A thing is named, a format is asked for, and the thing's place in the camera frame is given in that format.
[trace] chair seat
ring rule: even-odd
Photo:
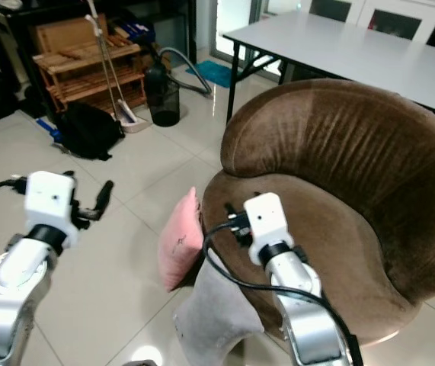
[[[226,221],[224,203],[242,210],[244,201],[255,192],[280,196],[295,243],[304,248],[332,306],[361,344],[384,339],[415,317],[420,306],[410,304],[387,278],[373,228],[344,202],[300,178],[280,174],[236,178],[218,173],[203,197],[205,229]],[[269,283],[264,270],[251,263],[248,251],[238,247],[228,230],[216,234],[213,244],[233,275],[244,281]],[[281,337],[281,316],[271,294],[243,292],[265,329]]]

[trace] white table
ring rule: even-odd
[[[435,47],[300,11],[259,21],[224,37],[234,41],[227,121],[232,116],[236,82],[262,69],[248,66],[238,75],[240,46],[325,75],[397,92],[435,113]]]

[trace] gray cushion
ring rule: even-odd
[[[224,268],[212,249],[210,255]],[[194,291],[175,310],[174,324],[192,366],[220,366],[239,341],[264,331],[256,310],[239,287],[207,260],[197,275]]]

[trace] chair backrest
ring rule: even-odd
[[[340,198],[375,230],[397,290],[435,295],[434,114],[354,82],[296,82],[243,106],[221,151],[231,175],[295,175]]]

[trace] white cabinet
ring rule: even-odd
[[[424,1],[366,0],[357,25],[426,43],[435,28],[435,6]]]
[[[302,0],[300,11],[356,24],[365,0]]]

